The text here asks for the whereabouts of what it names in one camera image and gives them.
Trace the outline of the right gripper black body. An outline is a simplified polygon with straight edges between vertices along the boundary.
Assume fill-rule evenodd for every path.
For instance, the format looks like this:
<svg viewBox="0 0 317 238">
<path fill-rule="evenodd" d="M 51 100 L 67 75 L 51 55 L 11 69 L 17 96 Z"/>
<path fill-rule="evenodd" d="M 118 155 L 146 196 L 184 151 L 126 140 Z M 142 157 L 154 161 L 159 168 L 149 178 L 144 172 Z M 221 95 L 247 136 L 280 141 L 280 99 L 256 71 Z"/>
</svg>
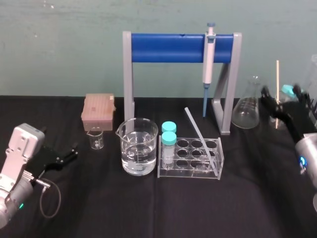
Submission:
<svg viewBox="0 0 317 238">
<path fill-rule="evenodd" d="M 313 123 L 309 117 L 309 110 L 300 105 L 278 105 L 271 113 L 272 117 L 284 122 L 293 141 L 299 142 L 304 135 L 313 132 Z"/>
</svg>

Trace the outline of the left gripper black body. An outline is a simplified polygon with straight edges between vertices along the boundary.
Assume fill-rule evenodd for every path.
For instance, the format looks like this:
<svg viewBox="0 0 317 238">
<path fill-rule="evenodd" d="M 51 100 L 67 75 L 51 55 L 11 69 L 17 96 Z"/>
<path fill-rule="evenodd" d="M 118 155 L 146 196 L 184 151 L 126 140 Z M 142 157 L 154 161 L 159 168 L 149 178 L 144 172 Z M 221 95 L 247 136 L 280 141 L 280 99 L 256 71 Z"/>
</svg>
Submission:
<svg viewBox="0 0 317 238">
<path fill-rule="evenodd" d="M 54 149 L 43 146 L 39 152 L 28 161 L 25 171 L 30 173 L 33 178 L 39 179 L 47 171 L 61 170 L 61 160 L 62 156 Z"/>
</svg>

